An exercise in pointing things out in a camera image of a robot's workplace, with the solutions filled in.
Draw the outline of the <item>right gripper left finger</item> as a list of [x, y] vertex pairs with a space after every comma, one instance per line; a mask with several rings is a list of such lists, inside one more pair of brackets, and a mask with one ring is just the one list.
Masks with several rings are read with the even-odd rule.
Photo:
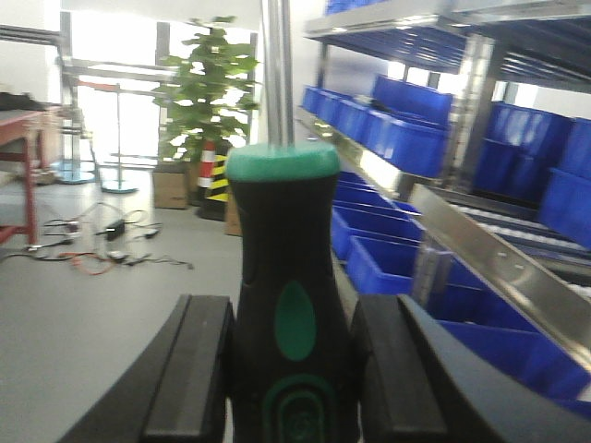
[[223, 441], [232, 323], [227, 297], [181, 296], [137, 360], [62, 441]]

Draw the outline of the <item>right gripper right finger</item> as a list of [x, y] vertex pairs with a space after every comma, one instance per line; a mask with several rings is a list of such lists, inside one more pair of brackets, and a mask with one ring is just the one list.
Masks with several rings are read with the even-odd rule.
[[406, 295], [363, 295], [352, 321], [366, 442], [587, 442], [590, 423], [502, 374]]

